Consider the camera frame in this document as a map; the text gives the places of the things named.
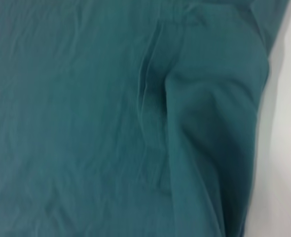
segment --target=teal shirt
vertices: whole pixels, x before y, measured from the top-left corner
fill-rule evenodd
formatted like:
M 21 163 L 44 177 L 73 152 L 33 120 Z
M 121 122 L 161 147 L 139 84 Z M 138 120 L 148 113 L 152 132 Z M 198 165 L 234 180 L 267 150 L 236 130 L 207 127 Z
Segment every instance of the teal shirt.
M 287 0 L 0 0 L 0 237 L 240 237 Z

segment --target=teal garment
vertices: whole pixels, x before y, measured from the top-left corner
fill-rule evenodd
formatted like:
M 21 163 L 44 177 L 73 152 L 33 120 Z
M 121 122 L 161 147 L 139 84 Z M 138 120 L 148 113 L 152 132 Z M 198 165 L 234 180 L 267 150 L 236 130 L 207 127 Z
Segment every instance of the teal garment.
M 0 0 L 0 237 L 240 237 L 287 0 Z

